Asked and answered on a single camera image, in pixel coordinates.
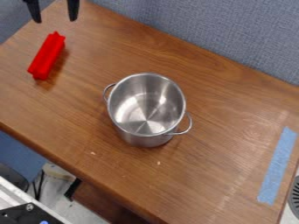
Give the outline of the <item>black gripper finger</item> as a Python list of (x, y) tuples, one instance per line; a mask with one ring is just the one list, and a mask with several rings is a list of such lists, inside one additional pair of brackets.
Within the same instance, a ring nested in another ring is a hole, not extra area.
[(80, 11), (80, 0), (66, 0), (69, 21), (73, 22), (77, 19)]
[(41, 20), (41, 10), (38, 0), (22, 0), (22, 1), (26, 4), (26, 8), (30, 13), (33, 22), (40, 24), (42, 20)]

